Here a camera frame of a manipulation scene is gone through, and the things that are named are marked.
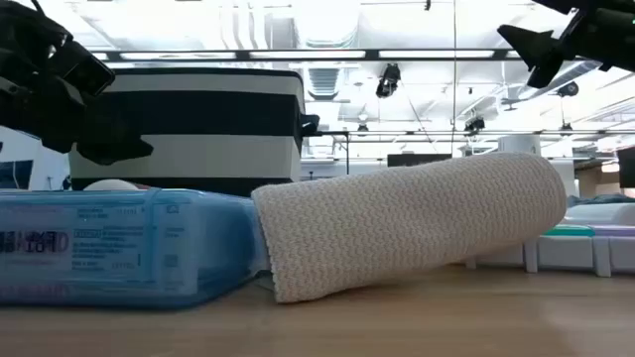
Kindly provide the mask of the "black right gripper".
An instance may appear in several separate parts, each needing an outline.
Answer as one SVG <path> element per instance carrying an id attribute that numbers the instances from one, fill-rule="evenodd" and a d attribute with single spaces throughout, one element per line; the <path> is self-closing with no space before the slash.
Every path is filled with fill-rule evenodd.
<path id="1" fill-rule="evenodd" d="M 578 7 L 564 31 L 564 48 L 553 30 L 501 25 L 497 32 L 531 69 L 527 85 L 533 88 L 548 86 L 563 61 L 576 56 L 600 62 L 601 70 L 635 70 L 635 6 Z"/>

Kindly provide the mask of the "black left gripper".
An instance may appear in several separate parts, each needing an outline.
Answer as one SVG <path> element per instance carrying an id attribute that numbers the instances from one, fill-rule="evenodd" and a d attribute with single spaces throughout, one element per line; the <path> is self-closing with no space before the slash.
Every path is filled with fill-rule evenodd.
<path id="1" fill-rule="evenodd" d="M 49 70 L 51 48 L 63 39 L 62 27 L 43 13 L 0 0 L 0 126 L 60 153 L 76 143 L 101 166 L 150 156 L 154 147 L 134 123 L 112 108 L 89 107 L 85 114 L 80 91 Z"/>

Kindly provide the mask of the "blue first aid kit box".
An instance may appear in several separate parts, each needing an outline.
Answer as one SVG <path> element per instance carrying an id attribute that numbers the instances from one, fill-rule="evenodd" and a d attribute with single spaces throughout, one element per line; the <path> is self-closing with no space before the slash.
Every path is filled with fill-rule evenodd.
<path id="1" fill-rule="evenodd" d="M 246 197 L 166 188 L 0 192 L 0 304 L 181 308 L 268 268 Z"/>

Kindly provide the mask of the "navy white striped fabric basket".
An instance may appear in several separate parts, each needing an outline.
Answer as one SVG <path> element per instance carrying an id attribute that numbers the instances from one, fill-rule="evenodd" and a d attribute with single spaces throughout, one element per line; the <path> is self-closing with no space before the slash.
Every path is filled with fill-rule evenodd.
<path id="1" fill-rule="evenodd" d="M 71 152 L 73 189 L 103 179 L 247 196 L 301 176 L 307 113 L 292 70 L 232 67 L 118 68 L 93 108 L 130 125 L 151 155 L 98 165 Z"/>

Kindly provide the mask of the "multicolour weekly pill organizer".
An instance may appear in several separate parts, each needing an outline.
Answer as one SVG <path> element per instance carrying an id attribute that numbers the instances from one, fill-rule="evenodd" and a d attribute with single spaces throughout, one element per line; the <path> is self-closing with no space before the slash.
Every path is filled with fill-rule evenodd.
<path id="1" fill-rule="evenodd" d="M 521 245 L 465 261 L 468 269 L 480 266 L 635 275 L 635 226 L 561 224 Z"/>

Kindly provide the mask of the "beige elastic bandage roll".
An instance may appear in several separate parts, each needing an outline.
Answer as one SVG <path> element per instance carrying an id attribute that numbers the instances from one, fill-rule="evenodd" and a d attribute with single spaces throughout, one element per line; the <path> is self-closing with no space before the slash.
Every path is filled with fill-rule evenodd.
<path id="1" fill-rule="evenodd" d="M 279 303 L 314 300 L 539 237 L 567 210 L 546 159 L 493 153 L 253 191 Z"/>

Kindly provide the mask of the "dark blue screen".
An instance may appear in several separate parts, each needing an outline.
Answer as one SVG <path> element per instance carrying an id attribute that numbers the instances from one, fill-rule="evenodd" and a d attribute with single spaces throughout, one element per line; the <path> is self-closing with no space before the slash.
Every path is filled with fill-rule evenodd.
<path id="1" fill-rule="evenodd" d="M 0 189 L 28 189 L 32 161 L 0 162 Z"/>

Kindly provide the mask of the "blue patterned cloth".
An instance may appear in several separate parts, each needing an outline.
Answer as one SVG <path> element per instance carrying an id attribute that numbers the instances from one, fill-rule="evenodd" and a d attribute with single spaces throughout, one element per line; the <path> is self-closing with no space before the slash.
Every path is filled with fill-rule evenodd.
<path id="1" fill-rule="evenodd" d="M 594 197 L 577 197 L 570 195 L 567 198 L 567 206 L 610 204 L 610 203 L 635 203 L 635 197 L 629 197 L 621 193 L 600 194 Z"/>

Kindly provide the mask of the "dark background monitor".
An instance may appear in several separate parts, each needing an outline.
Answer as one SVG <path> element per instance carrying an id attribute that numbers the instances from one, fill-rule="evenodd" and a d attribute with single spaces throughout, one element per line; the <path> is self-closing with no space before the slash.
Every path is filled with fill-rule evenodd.
<path id="1" fill-rule="evenodd" d="M 412 167 L 451 159 L 451 154 L 389 154 L 387 167 Z"/>

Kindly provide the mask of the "black overhead light bar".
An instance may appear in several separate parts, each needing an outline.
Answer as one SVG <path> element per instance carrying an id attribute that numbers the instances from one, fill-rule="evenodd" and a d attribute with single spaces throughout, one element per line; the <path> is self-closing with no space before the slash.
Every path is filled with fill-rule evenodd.
<path id="1" fill-rule="evenodd" d="M 520 60 L 508 49 L 409 50 L 236 50 L 236 51 L 100 51 L 94 55 L 110 62 L 150 61 L 504 61 Z"/>

